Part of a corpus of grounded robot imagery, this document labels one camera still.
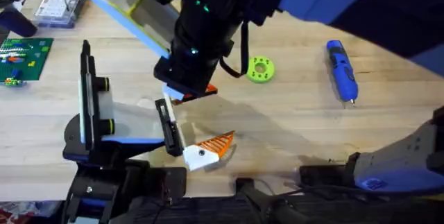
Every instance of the white plastic part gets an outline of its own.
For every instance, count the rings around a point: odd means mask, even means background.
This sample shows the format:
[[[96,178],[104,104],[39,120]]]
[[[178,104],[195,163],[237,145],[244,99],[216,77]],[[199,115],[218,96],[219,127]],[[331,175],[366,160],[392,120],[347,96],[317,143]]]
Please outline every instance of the white plastic part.
[[[183,150],[183,159],[188,169],[193,171],[218,162],[219,156],[199,146],[190,145]]]

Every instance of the green 3d printed ring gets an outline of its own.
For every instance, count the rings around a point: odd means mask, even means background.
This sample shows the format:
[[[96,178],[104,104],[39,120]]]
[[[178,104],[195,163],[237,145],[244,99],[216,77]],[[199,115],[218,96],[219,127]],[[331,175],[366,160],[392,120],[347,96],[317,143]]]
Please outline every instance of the green 3d printed ring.
[[[254,83],[266,83],[275,74],[275,65],[264,56],[256,56],[248,61],[247,77]]]

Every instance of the wooden table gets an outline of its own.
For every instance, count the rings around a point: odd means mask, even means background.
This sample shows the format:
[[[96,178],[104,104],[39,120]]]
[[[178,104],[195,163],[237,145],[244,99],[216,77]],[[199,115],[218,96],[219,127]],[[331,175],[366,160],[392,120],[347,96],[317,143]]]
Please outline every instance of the wooden table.
[[[27,0],[33,14],[40,0]],[[153,77],[158,56],[88,1],[75,29],[41,28],[55,38],[39,81],[0,87],[0,200],[63,199],[76,172],[62,158],[63,131],[78,113],[78,57],[88,39],[97,72],[109,76],[116,102],[154,107],[161,82]],[[343,42],[359,83],[356,105],[339,101],[325,52]],[[229,63],[239,68],[239,34]],[[176,107],[187,142],[229,130],[236,135],[228,158],[188,173],[187,196],[232,195],[236,177],[290,190],[303,164],[344,163],[355,151],[381,148],[409,133],[444,104],[444,81],[373,44],[317,23],[275,13],[263,27],[250,25],[250,54],[270,57],[273,80],[255,84],[221,68],[212,84],[219,94]],[[139,156],[153,166],[183,166],[163,148]],[[257,187],[265,189],[262,183]]]

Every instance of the black cable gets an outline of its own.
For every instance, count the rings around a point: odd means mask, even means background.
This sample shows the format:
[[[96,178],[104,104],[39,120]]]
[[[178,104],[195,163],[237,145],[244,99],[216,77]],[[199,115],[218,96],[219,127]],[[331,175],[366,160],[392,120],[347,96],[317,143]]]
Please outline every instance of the black cable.
[[[66,224],[67,223],[67,221],[66,221],[67,220],[67,209],[68,209],[69,202],[71,201],[71,194],[72,194],[72,190],[71,190],[71,187],[70,187],[69,190],[68,190],[68,194],[67,194],[67,197],[65,199],[65,202],[63,203],[62,220],[61,220],[62,224]]]
[[[221,57],[219,63],[221,67],[231,76],[240,78],[248,71],[248,60],[250,54],[248,51],[248,21],[244,21],[241,26],[241,72],[237,72],[225,63],[224,57]]]
[[[257,210],[255,209],[255,207],[253,206],[253,204],[251,203],[250,199],[248,198],[248,196],[244,193],[241,193],[241,195],[244,197],[245,201],[247,202],[248,207],[250,208],[251,213],[253,214],[253,216],[256,219],[256,222],[259,224],[262,224],[262,217],[261,214],[257,213]]]
[[[155,215],[153,222],[151,224],[155,224],[155,222],[157,221],[157,218],[159,217],[160,213],[165,209],[165,206],[161,206],[159,207],[159,211],[157,211],[157,214]]]
[[[281,193],[278,195],[275,195],[275,197],[282,197],[282,196],[290,196],[295,193],[303,193],[308,191],[315,191],[315,190],[322,190],[322,189],[329,189],[333,191],[339,191],[339,192],[346,192],[346,193],[358,193],[358,194],[364,194],[364,195],[370,195],[370,196],[429,196],[429,195],[435,195],[438,193],[444,192],[444,187],[439,187],[435,189],[421,189],[421,190],[413,190],[413,191],[368,191],[365,189],[358,189],[358,188],[351,188],[351,187],[342,187],[342,186],[334,186],[334,185],[323,185],[323,186],[303,186],[303,188]]]

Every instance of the cable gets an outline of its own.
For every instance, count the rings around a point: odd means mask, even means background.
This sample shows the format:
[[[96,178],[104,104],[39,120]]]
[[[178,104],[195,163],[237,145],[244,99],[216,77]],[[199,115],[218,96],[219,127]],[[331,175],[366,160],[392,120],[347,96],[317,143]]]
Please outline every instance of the cable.
[[[155,222],[157,221],[157,218],[159,217],[160,213],[165,209],[165,206],[161,206],[159,207],[159,211],[157,211],[157,214],[155,215],[153,222],[151,224],[155,224]]]
[[[365,189],[358,189],[358,188],[351,188],[351,187],[342,187],[342,186],[334,186],[334,185],[323,185],[323,186],[303,186],[303,188],[290,191],[287,193],[281,193],[278,195],[275,195],[276,197],[283,197],[283,196],[290,196],[295,193],[302,193],[302,192],[308,192],[308,191],[315,191],[315,190],[321,190],[321,189],[330,189],[334,191],[342,191],[347,193],[359,193],[359,194],[366,194],[371,196],[427,196],[427,195],[434,195],[437,193],[442,193],[444,191],[444,187],[439,187],[435,189],[427,189],[427,190],[413,190],[413,191],[400,191],[400,192],[393,192],[393,191],[368,191]]]
[[[253,204],[251,203],[250,199],[248,198],[248,196],[244,193],[241,193],[241,195],[244,197],[245,201],[247,202],[248,207],[250,208],[251,213],[253,214],[253,216],[256,219],[256,222],[259,224],[262,224],[262,217],[261,214],[257,213],[255,207],[253,206]]]
[[[65,202],[63,203],[62,220],[61,220],[62,224],[66,224],[67,223],[67,221],[66,221],[67,220],[67,209],[68,209],[69,202],[71,201],[71,194],[72,194],[72,190],[71,190],[71,187],[70,187],[69,190],[68,190],[68,194],[67,194],[67,197],[65,199]]]

